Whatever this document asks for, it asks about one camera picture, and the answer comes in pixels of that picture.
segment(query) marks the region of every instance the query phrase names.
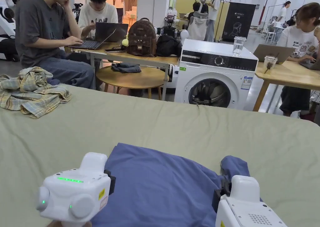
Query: black display stand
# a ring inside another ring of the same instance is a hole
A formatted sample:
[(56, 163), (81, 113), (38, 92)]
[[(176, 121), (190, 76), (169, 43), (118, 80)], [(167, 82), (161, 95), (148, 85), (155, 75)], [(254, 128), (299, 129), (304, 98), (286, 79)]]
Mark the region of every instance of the black display stand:
[(256, 5), (230, 2), (222, 39), (233, 41), (235, 37), (248, 37)]

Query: red pole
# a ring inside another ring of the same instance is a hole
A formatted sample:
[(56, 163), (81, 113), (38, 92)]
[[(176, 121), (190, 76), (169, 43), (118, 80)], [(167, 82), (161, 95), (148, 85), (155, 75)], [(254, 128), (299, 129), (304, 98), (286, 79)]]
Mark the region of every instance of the red pole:
[(262, 13), (261, 13), (261, 16), (260, 16), (260, 19), (259, 19), (259, 25), (261, 24), (262, 17), (263, 17), (263, 14), (264, 14), (264, 10), (266, 10), (267, 2), (268, 2), (268, 0), (266, 0), (266, 4), (263, 6)]

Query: glass cup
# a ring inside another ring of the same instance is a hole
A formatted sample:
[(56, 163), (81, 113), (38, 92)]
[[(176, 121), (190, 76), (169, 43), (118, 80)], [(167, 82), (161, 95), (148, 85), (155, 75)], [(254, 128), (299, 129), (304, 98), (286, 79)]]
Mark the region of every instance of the glass cup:
[(266, 68), (266, 71), (264, 73), (266, 73), (269, 69), (274, 67), (276, 65), (277, 61), (278, 61), (277, 57), (265, 56), (263, 66), (264, 66), (264, 68)]
[(233, 53), (236, 55), (240, 55), (243, 49), (243, 44), (247, 40), (247, 38), (243, 37), (235, 37), (235, 41), (233, 42)]

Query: white robotic gripper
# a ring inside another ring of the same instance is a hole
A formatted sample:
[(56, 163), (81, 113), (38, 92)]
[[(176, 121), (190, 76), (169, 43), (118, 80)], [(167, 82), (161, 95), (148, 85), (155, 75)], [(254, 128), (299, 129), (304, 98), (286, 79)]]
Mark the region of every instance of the white robotic gripper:
[(89, 152), (79, 169), (46, 177), (37, 197), (40, 215), (61, 221), (63, 227), (84, 226), (106, 206), (113, 192), (114, 177), (105, 173), (106, 161), (106, 155)]

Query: round wooden stool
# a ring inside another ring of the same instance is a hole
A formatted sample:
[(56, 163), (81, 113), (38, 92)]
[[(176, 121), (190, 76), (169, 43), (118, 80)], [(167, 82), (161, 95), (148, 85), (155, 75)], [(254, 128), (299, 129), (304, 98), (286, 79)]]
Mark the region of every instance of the round wooden stool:
[(161, 89), (165, 73), (157, 68), (142, 67), (139, 73), (115, 72), (111, 67), (104, 67), (96, 72), (96, 77), (106, 84), (104, 91), (107, 92), (108, 86), (116, 86), (117, 93), (120, 88), (127, 89), (148, 89), (148, 97), (151, 98), (151, 89), (158, 88), (159, 100), (161, 100)]

